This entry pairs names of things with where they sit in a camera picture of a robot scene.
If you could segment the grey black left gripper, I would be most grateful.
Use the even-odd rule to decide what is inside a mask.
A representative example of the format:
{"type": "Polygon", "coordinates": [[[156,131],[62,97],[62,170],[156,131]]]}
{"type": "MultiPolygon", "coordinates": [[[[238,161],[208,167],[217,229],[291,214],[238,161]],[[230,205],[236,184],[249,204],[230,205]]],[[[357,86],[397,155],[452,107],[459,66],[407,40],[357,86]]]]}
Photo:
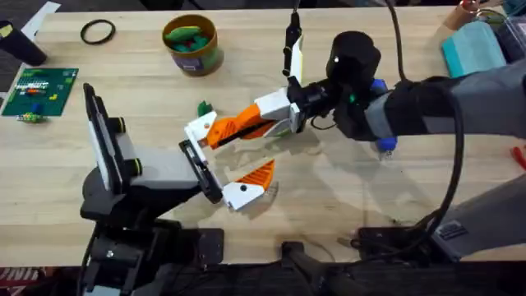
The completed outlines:
{"type": "Polygon", "coordinates": [[[240,210],[269,189],[275,170],[270,160],[238,180],[223,186],[198,159],[191,142],[208,146],[207,136],[217,113],[211,111],[184,127],[187,139],[176,150],[135,147],[121,129],[122,118],[88,121],[97,166],[85,177],[81,217],[107,226],[139,228],[162,214],[204,194],[212,203],[223,198],[240,210]]]}

